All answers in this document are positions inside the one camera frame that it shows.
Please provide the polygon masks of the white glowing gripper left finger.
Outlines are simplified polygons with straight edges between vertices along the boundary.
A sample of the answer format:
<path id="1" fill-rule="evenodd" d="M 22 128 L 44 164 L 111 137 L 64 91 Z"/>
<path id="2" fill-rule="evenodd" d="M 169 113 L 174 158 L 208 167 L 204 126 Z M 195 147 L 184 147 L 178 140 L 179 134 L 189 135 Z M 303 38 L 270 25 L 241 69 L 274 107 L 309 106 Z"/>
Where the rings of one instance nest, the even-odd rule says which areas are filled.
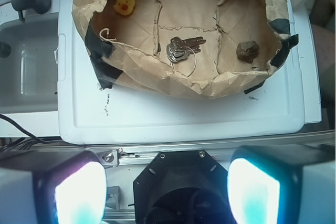
<path id="1" fill-rule="evenodd" d="M 101 223 L 106 197 L 92 151 L 1 153 L 1 223 Z"/>

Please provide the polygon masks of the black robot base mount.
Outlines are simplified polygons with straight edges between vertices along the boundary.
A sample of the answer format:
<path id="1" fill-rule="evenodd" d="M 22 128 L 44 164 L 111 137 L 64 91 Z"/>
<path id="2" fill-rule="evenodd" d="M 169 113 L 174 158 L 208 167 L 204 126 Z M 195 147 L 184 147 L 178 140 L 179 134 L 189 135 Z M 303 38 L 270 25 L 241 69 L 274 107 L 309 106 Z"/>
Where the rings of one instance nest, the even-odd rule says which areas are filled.
<path id="1" fill-rule="evenodd" d="M 158 153 L 133 181 L 136 223 L 233 223 L 227 174 L 204 150 Z"/>

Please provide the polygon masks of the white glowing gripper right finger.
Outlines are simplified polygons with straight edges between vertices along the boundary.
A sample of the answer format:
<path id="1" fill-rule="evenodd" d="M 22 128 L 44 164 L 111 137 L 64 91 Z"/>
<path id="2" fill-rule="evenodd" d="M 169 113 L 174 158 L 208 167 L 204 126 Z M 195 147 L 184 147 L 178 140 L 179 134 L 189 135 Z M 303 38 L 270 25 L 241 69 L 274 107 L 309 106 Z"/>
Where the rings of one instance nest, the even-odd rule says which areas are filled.
<path id="1" fill-rule="evenodd" d="M 335 223 L 335 146 L 243 145 L 227 192 L 238 223 Z"/>

